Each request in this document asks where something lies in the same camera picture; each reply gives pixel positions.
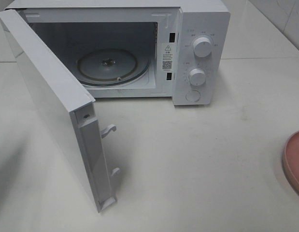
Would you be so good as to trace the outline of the round white door button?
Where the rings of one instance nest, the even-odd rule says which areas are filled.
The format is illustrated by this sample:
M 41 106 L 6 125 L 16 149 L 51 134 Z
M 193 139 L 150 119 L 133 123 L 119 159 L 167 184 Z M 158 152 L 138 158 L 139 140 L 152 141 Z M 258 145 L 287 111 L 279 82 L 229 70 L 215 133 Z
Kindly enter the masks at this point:
M 200 100 L 200 92 L 197 90 L 191 90 L 186 94 L 185 98 L 189 102 L 198 102 Z

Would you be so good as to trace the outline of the white timer knob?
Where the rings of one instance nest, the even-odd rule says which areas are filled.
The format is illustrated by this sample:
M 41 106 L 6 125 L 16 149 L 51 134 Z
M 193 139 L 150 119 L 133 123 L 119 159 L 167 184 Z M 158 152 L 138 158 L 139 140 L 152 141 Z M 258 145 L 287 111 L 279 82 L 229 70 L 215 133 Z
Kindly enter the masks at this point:
M 201 86 L 206 82 L 206 74 L 203 69 L 195 68 L 189 73 L 189 82 L 193 86 Z

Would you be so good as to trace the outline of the white microwave door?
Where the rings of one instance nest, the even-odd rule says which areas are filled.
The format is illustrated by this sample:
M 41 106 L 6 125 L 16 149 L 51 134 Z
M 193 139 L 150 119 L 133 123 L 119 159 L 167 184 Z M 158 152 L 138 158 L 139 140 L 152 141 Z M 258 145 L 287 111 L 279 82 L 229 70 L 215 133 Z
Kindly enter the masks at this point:
M 99 128 L 94 98 L 21 14 L 2 11 L 0 23 L 39 116 L 97 211 L 106 209 L 120 170 L 108 169 L 102 140 L 116 126 Z

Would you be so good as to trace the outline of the pink round plate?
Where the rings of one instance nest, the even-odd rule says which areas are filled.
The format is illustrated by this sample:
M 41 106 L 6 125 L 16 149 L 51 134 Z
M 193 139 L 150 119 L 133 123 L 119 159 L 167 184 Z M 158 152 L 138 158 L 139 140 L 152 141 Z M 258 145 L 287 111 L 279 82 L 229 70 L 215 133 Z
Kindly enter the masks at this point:
M 299 195 L 299 131 L 293 133 L 286 141 L 282 167 L 290 185 Z

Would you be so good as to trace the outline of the glass microwave turntable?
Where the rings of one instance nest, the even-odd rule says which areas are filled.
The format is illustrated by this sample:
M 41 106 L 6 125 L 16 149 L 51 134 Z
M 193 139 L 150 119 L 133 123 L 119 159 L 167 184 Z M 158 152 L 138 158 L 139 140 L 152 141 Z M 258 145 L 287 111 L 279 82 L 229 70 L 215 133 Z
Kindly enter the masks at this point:
M 142 76 L 150 63 L 150 58 L 136 52 L 104 48 L 79 58 L 75 76 L 81 83 L 89 86 L 116 86 Z

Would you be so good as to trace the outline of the white microwave oven body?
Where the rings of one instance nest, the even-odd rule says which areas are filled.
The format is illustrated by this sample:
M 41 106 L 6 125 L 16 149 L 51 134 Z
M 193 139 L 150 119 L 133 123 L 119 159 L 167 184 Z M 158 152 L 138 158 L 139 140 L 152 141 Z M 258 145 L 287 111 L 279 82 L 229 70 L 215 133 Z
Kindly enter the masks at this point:
M 95 87 L 81 83 L 93 98 L 170 97 L 174 105 L 211 102 L 230 12 L 219 0 L 15 0 L 16 10 L 74 75 L 82 56 L 119 48 L 150 58 L 148 70 L 124 84 Z M 199 58 L 192 43 L 212 40 L 210 55 Z M 192 69 L 205 71 L 206 82 L 193 86 Z M 191 90 L 198 102 L 186 100 Z

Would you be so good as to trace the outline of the upper white power knob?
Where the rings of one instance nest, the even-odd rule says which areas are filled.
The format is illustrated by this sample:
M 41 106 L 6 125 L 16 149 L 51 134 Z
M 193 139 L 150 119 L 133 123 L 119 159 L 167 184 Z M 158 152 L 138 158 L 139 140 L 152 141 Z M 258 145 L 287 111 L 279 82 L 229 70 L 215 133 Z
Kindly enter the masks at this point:
M 204 35 L 196 38 L 192 45 L 194 54 L 199 58 L 204 58 L 210 55 L 213 43 L 210 37 Z

